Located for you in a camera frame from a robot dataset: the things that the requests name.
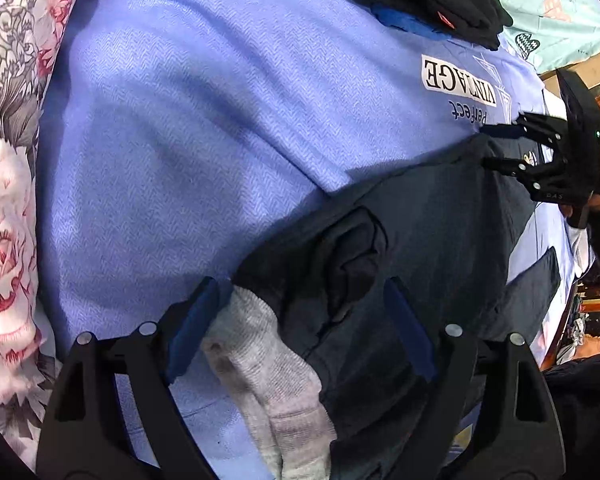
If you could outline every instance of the human hand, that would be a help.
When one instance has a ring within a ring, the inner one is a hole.
[[[589,202],[587,202],[587,205],[592,211],[600,212],[600,195],[592,195],[589,199]],[[573,215],[572,206],[560,204],[558,207],[560,208],[560,211],[565,218],[570,218],[571,215]]]

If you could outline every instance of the clothing label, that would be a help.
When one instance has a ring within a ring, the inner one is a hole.
[[[454,64],[422,54],[422,83],[427,90],[468,97],[487,106],[496,106],[493,86],[488,81]]]

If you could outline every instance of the mint green fabric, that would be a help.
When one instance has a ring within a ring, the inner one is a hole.
[[[599,0],[500,0],[513,17],[507,41],[539,73],[600,52]]]

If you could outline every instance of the screw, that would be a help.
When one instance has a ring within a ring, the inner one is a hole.
[[[462,327],[454,323],[445,326],[445,332],[451,337],[460,337],[462,335]]]
[[[509,336],[509,341],[511,341],[515,346],[522,346],[525,343],[525,338],[523,338],[518,332],[514,332]]]
[[[153,321],[147,321],[146,323],[142,323],[140,328],[138,328],[138,332],[141,335],[153,335],[155,331],[158,330],[158,326]]]
[[[78,334],[77,338],[75,338],[75,342],[77,342],[78,345],[86,345],[91,342],[92,337],[93,335],[91,332],[82,332],[81,334]]]

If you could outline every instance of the floral fabric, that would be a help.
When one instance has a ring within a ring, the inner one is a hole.
[[[0,0],[0,430],[32,468],[58,371],[36,312],[38,120],[74,1]]]

